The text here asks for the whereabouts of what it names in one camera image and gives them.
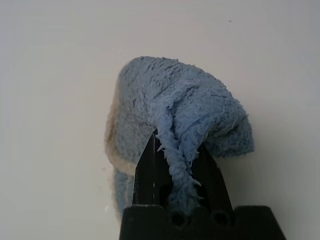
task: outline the blue towel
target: blue towel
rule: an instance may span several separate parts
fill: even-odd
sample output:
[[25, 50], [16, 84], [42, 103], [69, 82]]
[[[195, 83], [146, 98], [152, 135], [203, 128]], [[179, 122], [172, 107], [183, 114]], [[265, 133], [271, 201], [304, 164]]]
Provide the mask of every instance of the blue towel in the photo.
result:
[[169, 210], [186, 214], [199, 205], [191, 166], [201, 143], [213, 157], [254, 150], [248, 115], [220, 80], [176, 59], [135, 58], [119, 74], [105, 134], [120, 213], [132, 201], [135, 167], [155, 129], [173, 181]]

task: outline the black plastic part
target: black plastic part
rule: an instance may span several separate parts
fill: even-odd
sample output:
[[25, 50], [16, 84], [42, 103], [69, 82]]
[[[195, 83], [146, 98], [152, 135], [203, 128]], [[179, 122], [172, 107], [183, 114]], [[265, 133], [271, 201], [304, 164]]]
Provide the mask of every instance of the black plastic part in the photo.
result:
[[241, 206], [234, 211], [221, 170], [201, 145], [192, 165], [203, 197], [189, 216], [168, 212], [173, 186], [155, 131], [135, 171], [132, 206], [124, 210], [120, 240], [285, 240], [271, 209]]

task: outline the white background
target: white background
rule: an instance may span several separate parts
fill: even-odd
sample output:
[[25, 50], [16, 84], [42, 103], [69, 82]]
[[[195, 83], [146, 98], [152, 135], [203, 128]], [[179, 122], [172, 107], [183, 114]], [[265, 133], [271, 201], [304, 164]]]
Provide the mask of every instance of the white background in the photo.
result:
[[1, 0], [0, 239], [118, 238], [105, 121], [122, 66], [154, 56], [247, 110], [255, 153], [219, 160], [233, 206], [318, 240], [319, 25], [319, 0]]

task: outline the screw hole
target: screw hole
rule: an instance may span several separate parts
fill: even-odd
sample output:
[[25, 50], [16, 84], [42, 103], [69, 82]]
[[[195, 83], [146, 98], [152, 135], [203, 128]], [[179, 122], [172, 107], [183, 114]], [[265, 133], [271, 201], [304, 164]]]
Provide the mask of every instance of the screw hole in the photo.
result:
[[187, 225], [188, 219], [187, 217], [180, 212], [174, 212], [171, 214], [171, 223], [178, 227], [179, 229], [183, 228]]
[[230, 218], [224, 211], [215, 211], [213, 214], [213, 220], [221, 226], [227, 226], [230, 223]]

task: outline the white wall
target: white wall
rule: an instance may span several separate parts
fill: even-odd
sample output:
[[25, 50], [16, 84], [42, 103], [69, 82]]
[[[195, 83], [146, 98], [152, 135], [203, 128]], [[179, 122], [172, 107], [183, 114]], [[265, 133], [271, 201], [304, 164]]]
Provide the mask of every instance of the white wall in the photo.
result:
[[318, 0], [2, 0], [0, 239], [118, 238], [105, 121], [146, 55], [203, 68], [250, 114], [256, 152], [219, 161], [232, 204], [319, 239], [319, 23]]

